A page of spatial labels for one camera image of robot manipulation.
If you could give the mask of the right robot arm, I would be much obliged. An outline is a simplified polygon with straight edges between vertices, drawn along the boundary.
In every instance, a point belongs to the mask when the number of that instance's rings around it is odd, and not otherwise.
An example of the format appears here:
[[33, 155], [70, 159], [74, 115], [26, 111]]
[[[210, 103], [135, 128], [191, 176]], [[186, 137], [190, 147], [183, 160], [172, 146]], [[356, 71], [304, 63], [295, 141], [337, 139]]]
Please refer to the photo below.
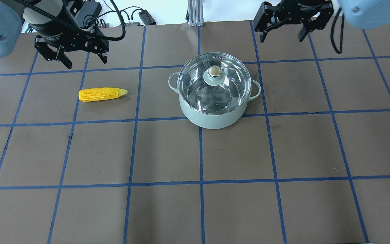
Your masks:
[[[390, 0], [339, 0], [338, 12], [357, 29], [373, 29], [390, 24]], [[264, 1], [254, 17], [254, 31], [264, 42], [269, 32], [284, 25], [301, 24], [298, 40], [315, 30], [323, 30], [334, 14], [331, 0], [282, 0], [277, 5]]]

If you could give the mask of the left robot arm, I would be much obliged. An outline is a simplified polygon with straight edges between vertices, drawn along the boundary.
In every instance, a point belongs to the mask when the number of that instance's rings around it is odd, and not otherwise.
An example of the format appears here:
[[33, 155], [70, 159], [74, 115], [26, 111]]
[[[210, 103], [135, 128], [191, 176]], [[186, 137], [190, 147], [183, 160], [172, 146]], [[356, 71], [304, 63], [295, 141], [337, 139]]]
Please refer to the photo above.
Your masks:
[[34, 47], [45, 60], [72, 68], [66, 53], [82, 50], [107, 63], [107, 37], [98, 27], [81, 29], [62, 0], [0, 0], [0, 58], [12, 53], [23, 20], [36, 30]]

